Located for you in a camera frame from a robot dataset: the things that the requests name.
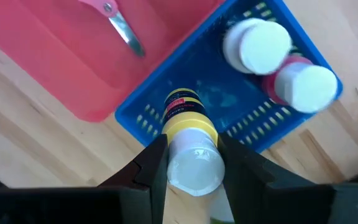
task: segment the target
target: wooden table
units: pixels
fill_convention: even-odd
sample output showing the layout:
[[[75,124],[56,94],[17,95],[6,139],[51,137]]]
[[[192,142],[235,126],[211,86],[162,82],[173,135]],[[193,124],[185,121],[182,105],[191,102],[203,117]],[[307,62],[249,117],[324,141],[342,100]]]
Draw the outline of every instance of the wooden table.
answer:
[[[344,83],[342,98],[264,156],[317,183],[358,173],[358,1],[286,0]],[[75,118],[0,51],[0,180],[10,187],[97,185],[143,149],[114,116]],[[211,196],[168,188],[165,223],[205,223]]]

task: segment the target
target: scissors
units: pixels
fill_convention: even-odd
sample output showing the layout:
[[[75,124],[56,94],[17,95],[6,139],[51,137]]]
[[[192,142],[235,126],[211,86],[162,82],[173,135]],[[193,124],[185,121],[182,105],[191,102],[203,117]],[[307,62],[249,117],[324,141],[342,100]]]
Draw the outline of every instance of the scissors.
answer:
[[[101,14],[109,18],[110,23],[117,30],[119,35],[124,39],[132,50],[140,57],[145,55],[138,38],[135,36],[124,16],[118,11],[118,5],[115,0],[79,0],[96,8]]]

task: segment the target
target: blue plastic basket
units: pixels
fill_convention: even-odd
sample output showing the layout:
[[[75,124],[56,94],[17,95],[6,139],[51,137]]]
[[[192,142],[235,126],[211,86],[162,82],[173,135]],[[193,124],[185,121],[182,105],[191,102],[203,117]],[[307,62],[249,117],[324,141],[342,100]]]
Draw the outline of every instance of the blue plastic basket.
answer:
[[[237,72],[223,58],[224,34],[247,17],[280,23],[293,39],[292,54],[331,69],[281,0],[227,0],[128,96],[116,111],[118,122],[146,146],[162,130],[167,95],[190,88],[198,92],[218,132],[261,152],[312,117],[276,105],[260,89],[260,77]],[[337,97],[342,92],[338,83]]]

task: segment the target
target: scissor blade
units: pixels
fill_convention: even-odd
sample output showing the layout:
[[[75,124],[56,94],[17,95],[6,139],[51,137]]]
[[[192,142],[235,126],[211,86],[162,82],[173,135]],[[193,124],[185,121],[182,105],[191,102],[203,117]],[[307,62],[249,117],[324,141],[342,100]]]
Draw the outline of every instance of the scissor blade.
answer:
[[[116,28],[119,35],[125,40],[127,45],[129,45],[138,56],[143,57],[145,54],[143,47],[141,46],[139,40],[136,38],[132,29],[129,27],[128,23],[125,21],[122,14],[118,12],[116,16],[109,17],[109,20],[114,28]]]

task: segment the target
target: red label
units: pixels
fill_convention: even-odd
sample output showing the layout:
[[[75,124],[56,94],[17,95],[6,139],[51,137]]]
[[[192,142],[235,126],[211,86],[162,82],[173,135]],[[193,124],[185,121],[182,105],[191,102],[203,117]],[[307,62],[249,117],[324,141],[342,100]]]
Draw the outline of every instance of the red label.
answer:
[[[179,98],[177,100],[174,100],[172,103],[170,103],[167,106],[167,111],[170,111],[174,106],[177,106],[179,104],[185,103],[185,99],[184,98]]]

